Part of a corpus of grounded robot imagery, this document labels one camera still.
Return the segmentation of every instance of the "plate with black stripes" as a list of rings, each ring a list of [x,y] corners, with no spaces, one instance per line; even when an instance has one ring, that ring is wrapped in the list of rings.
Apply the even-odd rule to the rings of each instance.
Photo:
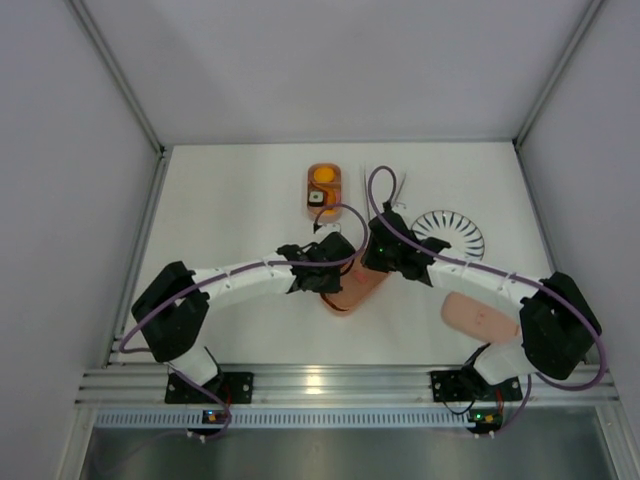
[[[411,230],[418,240],[436,237],[461,251],[469,260],[484,257],[484,237],[478,226],[458,212],[434,210],[418,217]]]

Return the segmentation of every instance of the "metal grille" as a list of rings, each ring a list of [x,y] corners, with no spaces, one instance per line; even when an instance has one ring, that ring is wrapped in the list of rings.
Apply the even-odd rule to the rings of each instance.
[[[206,410],[106,409],[97,428],[213,428]],[[230,428],[416,428],[468,427],[464,416],[441,409],[235,409]]]

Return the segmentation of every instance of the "white table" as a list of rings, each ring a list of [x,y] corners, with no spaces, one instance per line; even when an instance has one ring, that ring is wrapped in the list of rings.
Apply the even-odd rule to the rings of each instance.
[[[342,168],[344,200],[361,212],[365,165],[406,171],[400,201],[412,218],[429,210],[460,212],[484,234],[484,261],[533,276],[550,273],[509,143],[183,146],[173,151],[135,298],[171,261],[225,266],[313,239],[305,178],[321,161]],[[380,202],[388,186],[381,178]],[[340,223],[358,245],[357,220],[344,212]],[[441,321],[446,293],[396,274],[343,318],[312,293],[256,298],[216,312],[202,335],[221,363],[460,364],[479,343]],[[133,325],[130,318],[127,330]],[[138,354],[126,361],[149,360]]]

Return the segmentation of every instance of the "orange object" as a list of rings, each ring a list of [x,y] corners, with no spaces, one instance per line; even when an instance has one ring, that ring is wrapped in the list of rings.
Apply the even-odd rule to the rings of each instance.
[[[359,256],[355,259],[349,272],[340,277],[342,291],[338,293],[321,294],[320,297],[331,312],[338,316],[346,316],[358,308],[378,286],[390,275],[376,272],[362,266]]]
[[[447,295],[441,315],[451,328],[485,343],[507,343],[520,335],[512,318],[461,293]]]
[[[316,217],[325,205],[332,205],[342,201],[342,172],[333,163],[316,163],[307,171],[307,209]],[[325,210],[321,218],[336,220],[342,213],[342,208]]]

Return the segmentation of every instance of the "robotic arm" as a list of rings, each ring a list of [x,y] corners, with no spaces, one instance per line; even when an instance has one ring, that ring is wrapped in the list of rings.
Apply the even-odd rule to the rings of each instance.
[[[386,223],[404,237],[418,243],[402,217],[385,204]],[[406,279],[467,295],[500,310],[520,324],[522,336],[505,344],[488,344],[475,352],[461,369],[460,380],[477,398],[504,380],[542,372],[566,379],[593,345],[591,334],[565,307],[532,285],[541,282],[575,306],[601,333],[593,312],[580,290],[567,275],[554,273],[549,279],[522,282],[490,273],[493,267],[479,262],[460,265],[422,253],[391,233],[379,217],[369,223],[371,237],[362,264],[381,272],[398,271]],[[421,246],[438,255],[462,258],[445,241],[428,238]],[[208,390],[216,391],[222,372],[214,356],[199,338],[209,310],[217,310],[267,293],[337,293],[340,266],[319,266],[354,256],[355,249],[337,232],[309,248],[284,245],[257,262],[216,269],[188,270],[182,262],[167,265],[134,303],[132,313],[141,322],[158,305],[201,281],[219,276],[220,281],[193,288],[170,304],[142,328],[155,360],[182,372]]]

